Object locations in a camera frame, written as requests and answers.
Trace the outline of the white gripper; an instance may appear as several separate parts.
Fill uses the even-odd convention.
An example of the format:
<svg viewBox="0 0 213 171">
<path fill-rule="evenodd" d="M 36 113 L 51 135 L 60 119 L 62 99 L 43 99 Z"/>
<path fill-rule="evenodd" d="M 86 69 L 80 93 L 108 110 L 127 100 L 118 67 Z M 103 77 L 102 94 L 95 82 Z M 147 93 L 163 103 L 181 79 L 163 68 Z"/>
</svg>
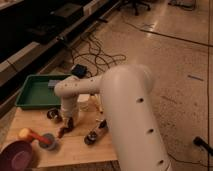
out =
<svg viewBox="0 0 213 171">
<path fill-rule="evenodd" d="M 61 99 L 61 114 L 65 127 L 73 127 L 79 117 L 78 97 Z"/>
</svg>

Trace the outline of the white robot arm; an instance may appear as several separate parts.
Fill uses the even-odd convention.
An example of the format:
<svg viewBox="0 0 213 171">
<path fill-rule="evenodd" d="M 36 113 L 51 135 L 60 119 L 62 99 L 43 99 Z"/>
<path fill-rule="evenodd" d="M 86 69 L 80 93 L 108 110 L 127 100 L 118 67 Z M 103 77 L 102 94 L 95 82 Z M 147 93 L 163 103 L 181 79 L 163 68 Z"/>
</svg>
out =
<svg viewBox="0 0 213 171">
<path fill-rule="evenodd" d="M 148 67 L 118 65 L 87 79 L 69 76 L 54 92 L 66 117 L 74 115 L 79 95 L 100 96 L 121 171 L 173 171 L 150 103 L 153 84 Z"/>
</svg>

